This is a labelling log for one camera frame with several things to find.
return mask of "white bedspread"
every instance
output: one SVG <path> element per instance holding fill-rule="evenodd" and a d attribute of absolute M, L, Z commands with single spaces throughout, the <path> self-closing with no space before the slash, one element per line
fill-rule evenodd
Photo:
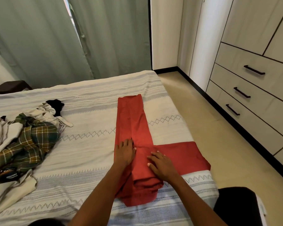
<path fill-rule="evenodd" d="M 0 116 L 59 99 L 61 115 L 73 123 L 34 170 L 37 189 L 0 213 L 0 225 L 27 225 L 40 218 L 70 220 L 113 163 L 117 98 L 141 94 L 153 143 L 193 138 L 153 71 L 0 95 Z M 212 208 L 218 189 L 209 171 L 183 176 Z M 126 207 L 115 200 L 109 225 L 191 225 L 182 202 L 165 183 L 151 203 Z"/>

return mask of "black handle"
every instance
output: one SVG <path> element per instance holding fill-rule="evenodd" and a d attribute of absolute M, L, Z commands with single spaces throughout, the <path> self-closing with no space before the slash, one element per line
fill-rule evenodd
<path fill-rule="evenodd" d="M 255 69 L 249 67 L 248 65 L 245 65 L 244 67 L 245 67 L 246 69 L 249 69 L 249 70 L 253 71 L 253 72 L 256 72 L 256 73 L 259 74 L 259 75 L 264 75 L 264 74 L 265 74 L 265 72 L 257 71 L 257 70 L 255 70 Z"/>
<path fill-rule="evenodd" d="M 235 110 L 233 110 L 233 109 L 230 107 L 229 104 L 226 104 L 226 106 L 227 106 L 230 110 L 232 110 L 232 112 L 233 112 L 236 116 L 240 116 L 240 113 L 236 113 Z"/>
<path fill-rule="evenodd" d="M 238 87 L 234 87 L 234 90 L 238 91 L 239 93 L 241 93 L 243 96 L 245 96 L 246 98 L 250 98 L 250 96 L 247 96 L 245 93 L 241 92 L 240 90 L 238 90 Z"/>

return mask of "red pants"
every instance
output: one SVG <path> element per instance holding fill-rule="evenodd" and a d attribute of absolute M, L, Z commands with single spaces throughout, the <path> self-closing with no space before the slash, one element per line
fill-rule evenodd
<path fill-rule="evenodd" d="M 151 152 L 160 151 L 168 156 L 180 175 L 211 168 L 195 142 L 153 145 L 140 94 L 118 99 L 115 144 L 131 138 L 136 147 L 136 156 L 122 174 L 115 196 L 121 198 L 126 206 L 153 201 L 164 184 L 147 166 L 150 162 L 147 156 Z"/>

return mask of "baseboard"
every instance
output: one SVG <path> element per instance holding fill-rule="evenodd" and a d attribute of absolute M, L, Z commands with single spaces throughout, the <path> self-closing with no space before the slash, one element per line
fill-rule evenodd
<path fill-rule="evenodd" d="M 167 68 L 157 69 L 157 70 L 154 70 L 154 71 L 157 74 L 163 74 L 163 73 L 178 71 L 178 68 L 179 67 L 167 67 Z"/>
<path fill-rule="evenodd" d="M 189 78 L 179 67 L 177 70 L 226 120 L 237 130 L 238 133 L 245 138 L 246 141 L 256 149 L 257 152 L 268 163 L 275 168 L 276 171 L 283 177 L 283 165 L 263 147 L 251 134 L 249 134 L 234 118 L 232 118 L 221 106 L 219 106 L 206 92 L 204 92 L 192 79 Z"/>

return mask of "hand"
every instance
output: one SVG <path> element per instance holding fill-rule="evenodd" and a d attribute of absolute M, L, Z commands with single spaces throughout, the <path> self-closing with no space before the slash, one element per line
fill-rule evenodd
<path fill-rule="evenodd" d="M 133 148 L 133 141 L 126 139 L 114 148 L 114 163 L 117 165 L 128 166 L 134 159 L 136 148 Z"/>
<path fill-rule="evenodd" d="M 152 156 L 147 156 L 147 158 L 152 160 L 156 164 L 156 167 L 152 163 L 148 163 L 148 167 L 150 167 L 159 179 L 170 183 L 179 176 L 169 157 L 159 151 L 151 152 L 151 154 Z"/>

